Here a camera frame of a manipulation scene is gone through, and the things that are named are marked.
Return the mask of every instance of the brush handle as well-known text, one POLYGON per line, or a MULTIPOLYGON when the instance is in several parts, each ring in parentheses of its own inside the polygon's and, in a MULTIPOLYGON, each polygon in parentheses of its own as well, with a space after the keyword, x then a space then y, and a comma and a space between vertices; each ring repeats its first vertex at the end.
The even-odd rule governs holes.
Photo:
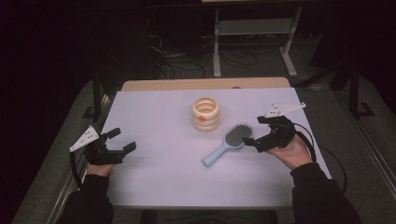
POLYGON ((223 144, 222 147, 220 147, 219 149, 217 149, 216 151, 212 152, 210 155, 208 155, 207 157, 205 157, 202 160, 202 163, 204 164, 204 166, 209 167, 211 166, 224 152, 226 152, 228 149, 230 149, 231 147, 229 145, 227 145, 226 143, 223 144))

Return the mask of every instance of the brush bristles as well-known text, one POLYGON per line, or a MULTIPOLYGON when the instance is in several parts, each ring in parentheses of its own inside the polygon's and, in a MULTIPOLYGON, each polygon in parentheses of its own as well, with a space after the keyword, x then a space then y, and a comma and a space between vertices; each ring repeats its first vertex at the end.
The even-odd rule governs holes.
POLYGON ((225 142, 232 147, 237 147, 244 142, 243 137, 250 137, 252 133, 253 128, 248 123, 240 122, 227 132, 225 142))

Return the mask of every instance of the person's arm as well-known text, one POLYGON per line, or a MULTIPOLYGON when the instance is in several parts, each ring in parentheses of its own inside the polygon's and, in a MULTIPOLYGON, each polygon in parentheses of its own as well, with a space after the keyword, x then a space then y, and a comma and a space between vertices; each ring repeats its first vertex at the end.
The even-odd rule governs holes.
POLYGON ((106 193, 113 167, 114 165, 88 164, 82 188, 69 195, 58 224, 111 224, 114 208, 106 193))
POLYGON ((295 185, 292 203, 296 224, 361 223, 337 182, 328 179, 319 165, 312 162, 300 137, 295 135, 287 147, 273 148, 268 153, 291 169, 295 185))

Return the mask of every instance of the hand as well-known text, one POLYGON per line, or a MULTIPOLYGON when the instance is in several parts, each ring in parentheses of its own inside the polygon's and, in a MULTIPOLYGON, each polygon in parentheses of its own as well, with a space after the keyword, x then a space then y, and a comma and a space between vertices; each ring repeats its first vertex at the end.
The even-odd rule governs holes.
POLYGON ((101 175, 101 176, 111 176, 113 174, 113 167, 115 164, 109 165, 87 165, 87 175, 101 175))
POLYGON ((297 134, 286 147, 275 147, 267 153, 276 156, 291 170, 312 162, 304 141, 297 134))

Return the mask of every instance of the sleeve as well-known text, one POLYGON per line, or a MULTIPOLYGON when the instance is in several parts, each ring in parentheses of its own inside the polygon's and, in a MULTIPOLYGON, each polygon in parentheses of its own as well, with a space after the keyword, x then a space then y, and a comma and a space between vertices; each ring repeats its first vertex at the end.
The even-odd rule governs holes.
POLYGON ((317 163, 311 162, 291 171, 296 224, 360 224, 353 205, 335 180, 328 179, 317 163))
POLYGON ((81 190, 70 194, 57 223, 111 224, 114 207, 106 196, 108 184, 108 177, 86 175, 81 190))

